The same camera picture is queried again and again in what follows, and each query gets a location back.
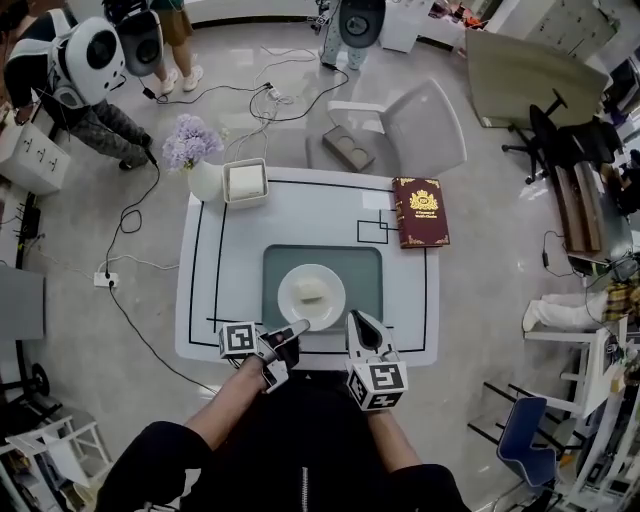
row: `white cabinet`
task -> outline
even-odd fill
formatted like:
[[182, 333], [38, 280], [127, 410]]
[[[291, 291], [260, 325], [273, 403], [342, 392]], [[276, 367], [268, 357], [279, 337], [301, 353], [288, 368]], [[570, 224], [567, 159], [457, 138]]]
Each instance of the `white cabinet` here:
[[32, 123], [17, 126], [8, 120], [0, 134], [0, 174], [36, 195], [60, 190], [70, 161]]

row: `white bowl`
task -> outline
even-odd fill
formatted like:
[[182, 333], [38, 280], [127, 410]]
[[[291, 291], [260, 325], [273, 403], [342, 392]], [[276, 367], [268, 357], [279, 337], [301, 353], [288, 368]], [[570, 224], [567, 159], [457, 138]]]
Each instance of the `white bowl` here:
[[[300, 279], [315, 278], [326, 287], [326, 295], [311, 303], [305, 303], [296, 297], [296, 283]], [[311, 324], [311, 331], [321, 331], [331, 327], [342, 312], [347, 300], [344, 285], [333, 270], [322, 265], [300, 265], [291, 270], [278, 288], [278, 307], [287, 322], [293, 323], [306, 319]]]

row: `book cover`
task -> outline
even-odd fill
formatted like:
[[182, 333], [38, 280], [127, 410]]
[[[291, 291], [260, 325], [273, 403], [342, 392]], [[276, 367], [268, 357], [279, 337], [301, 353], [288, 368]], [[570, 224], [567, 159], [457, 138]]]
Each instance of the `book cover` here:
[[438, 180], [394, 178], [400, 247], [449, 245], [449, 228]]

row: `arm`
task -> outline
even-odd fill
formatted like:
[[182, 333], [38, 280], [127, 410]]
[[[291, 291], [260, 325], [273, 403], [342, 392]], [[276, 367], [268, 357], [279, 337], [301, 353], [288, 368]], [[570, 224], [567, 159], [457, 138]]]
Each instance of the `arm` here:
[[470, 512], [447, 468], [422, 464], [390, 411], [367, 415], [382, 462], [390, 473], [397, 510]]
[[380, 458], [389, 473], [422, 464], [390, 411], [369, 413], [367, 422]]
[[29, 76], [29, 71], [24, 69], [22, 58], [8, 62], [4, 68], [4, 83], [11, 98], [11, 104], [17, 109], [17, 124], [26, 123], [33, 112], [31, 86], [21, 78], [25, 76]]
[[96, 511], [139, 510], [147, 502], [165, 504], [182, 495], [185, 470], [211, 462], [212, 450], [224, 442], [264, 387], [262, 361], [250, 357], [185, 426], [168, 422], [149, 425], [109, 472]]
[[185, 426], [215, 450], [226, 439], [255, 397], [266, 388], [262, 361], [251, 356], [218, 392], [216, 397]]

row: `white tissue box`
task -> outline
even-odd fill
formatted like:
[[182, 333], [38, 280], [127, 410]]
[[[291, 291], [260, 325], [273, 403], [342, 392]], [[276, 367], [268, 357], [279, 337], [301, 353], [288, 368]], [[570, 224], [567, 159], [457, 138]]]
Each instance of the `white tissue box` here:
[[249, 208], [264, 203], [269, 195], [265, 162], [252, 158], [222, 168], [224, 201], [229, 208]]

